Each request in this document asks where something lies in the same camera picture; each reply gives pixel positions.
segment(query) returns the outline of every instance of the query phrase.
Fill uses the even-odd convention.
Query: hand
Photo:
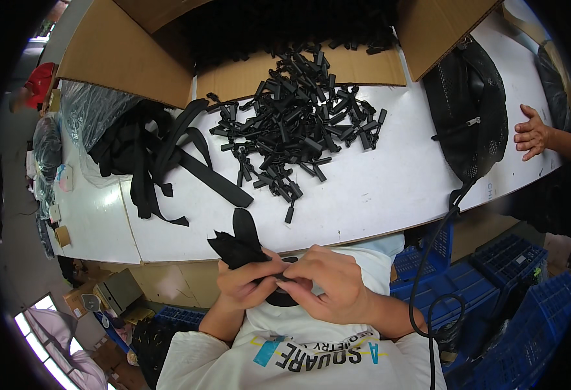
[[[265,254],[272,257],[271,261],[249,263],[238,269],[229,269],[228,265],[218,262],[219,275],[216,283],[220,288],[219,300],[224,300],[229,309],[250,309],[258,306],[276,289],[275,273],[283,272],[289,263],[284,263],[281,257],[265,248]],[[265,277],[259,284],[253,280]]]
[[[315,296],[298,279],[277,281],[313,318],[334,324],[368,323],[375,294],[363,285],[361,268],[354,257],[313,245],[283,276],[313,280],[324,290]]]
[[[530,118],[530,121],[515,125],[515,131],[518,134],[513,140],[517,144],[517,150],[520,152],[529,151],[522,157],[523,161],[528,161],[548,148],[547,144],[553,129],[543,124],[537,110],[529,105],[520,104],[519,106],[523,113]]]

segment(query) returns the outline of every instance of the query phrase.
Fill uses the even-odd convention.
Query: cable
[[[413,330],[418,333],[420,336],[426,337],[428,339],[428,350],[430,353],[430,358],[431,358],[431,390],[435,390],[435,350],[433,349],[433,339],[435,338],[435,336],[442,336],[444,334],[449,333],[450,331],[452,331],[454,329],[455,326],[457,326],[460,323],[461,317],[463,317],[463,314],[465,313],[465,300],[458,296],[457,294],[443,294],[439,297],[437,297],[436,300],[433,301],[433,303],[431,303],[431,306],[428,308],[428,321],[427,323],[427,327],[428,327],[428,333],[424,333],[422,332],[418,325],[415,323],[415,319],[413,317],[413,303],[415,302],[415,295],[418,291],[418,284],[420,282],[420,277],[422,276],[422,271],[424,270],[424,264],[426,262],[426,259],[428,258],[428,254],[430,253],[431,249],[433,248],[433,243],[435,242],[435,239],[437,239],[437,236],[439,235],[439,233],[441,232],[441,230],[443,229],[443,227],[445,226],[445,224],[454,216],[454,214],[459,214],[459,212],[461,211],[461,209],[459,208],[459,203],[461,202],[461,200],[463,199],[463,197],[465,197],[465,195],[467,194],[467,192],[469,191],[469,189],[472,187],[473,183],[475,183],[476,181],[474,180],[473,182],[469,183],[468,185],[464,186],[461,189],[461,194],[459,195],[459,197],[456,199],[456,201],[452,204],[450,210],[448,211],[448,213],[446,213],[446,215],[443,217],[443,219],[441,220],[441,222],[439,223],[439,226],[437,227],[437,230],[435,231],[435,234],[431,237],[430,242],[428,243],[427,247],[426,247],[426,251],[424,252],[424,256],[422,257],[422,261],[420,262],[420,266],[418,267],[418,271],[415,274],[415,278],[413,280],[413,289],[411,291],[411,298],[409,299],[409,320],[411,321],[411,326],[413,327]],[[445,299],[445,298],[453,298],[457,301],[459,301],[459,303],[461,304],[461,313],[459,314],[459,318],[456,320],[455,324],[452,325],[449,329],[447,329],[444,332],[436,332],[433,334],[433,329],[432,329],[432,318],[433,318],[433,308],[435,307],[435,305],[440,302],[441,300]]]

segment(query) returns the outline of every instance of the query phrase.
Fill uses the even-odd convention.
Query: blue plastic crate
[[[411,298],[411,288],[391,292],[394,296],[404,302],[409,302]],[[422,312],[424,318],[428,319],[428,309],[431,303],[438,296],[447,293],[454,293],[465,299],[466,314],[479,305],[487,303],[493,306],[498,299],[500,289],[491,284],[484,276],[466,262],[456,263],[450,267],[445,274],[425,282],[420,282],[415,295],[414,306]],[[433,308],[432,327],[434,330],[459,318],[461,304],[453,299],[442,300]]]
[[[527,389],[547,366],[571,319],[571,275],[530,287],[498,346],[474,369],[481,390]]]
[[[427,236],[424,237],[423,249],[410,246],[396,255],[394,259],[394,267],[398,274],[398,279],[390,283],[390,290],[397,292],[413,286],[413,279],[420,266],[420,261],[424,256],[426,247],[430,243],[431,235],[435,232],[439,222],[433,223]],[[431,253],[426,259],[426,264],[420,277],[420,283],[431,279],[437,275],[444,273],[450,267],[450,257],[452,255],[452,222],[446,223],[444,228],[439,232],[437,239],[433,242]]]
[[[203,317],[205,317],[205,313],[202,311],[165,306],[156,314],[156,317],[164,317],[175,322],[184,322],[196,327],[195,330],[199,330],[199,324],[201,323],[201,320],[203,320]]]
[[[547,250],[512,234],[489,248],[472,254],[469,262],[500,288],[500,298],[494,310],[497,315],[517,286],[518,279],[534,272],[546,258]]]

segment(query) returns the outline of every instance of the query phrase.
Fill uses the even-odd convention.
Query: zipper pull
[[[475,125],[476,123],[480,123],[480,117],[476,117],[467,121],[468,127]]]

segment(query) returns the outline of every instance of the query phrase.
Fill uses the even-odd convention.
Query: black mesh bag
[[[471,36],[423,79],[444,157],[461,179],[450,195],[457,205],[494,163],[508,140],[506,94],[502,77],[487,52]]]

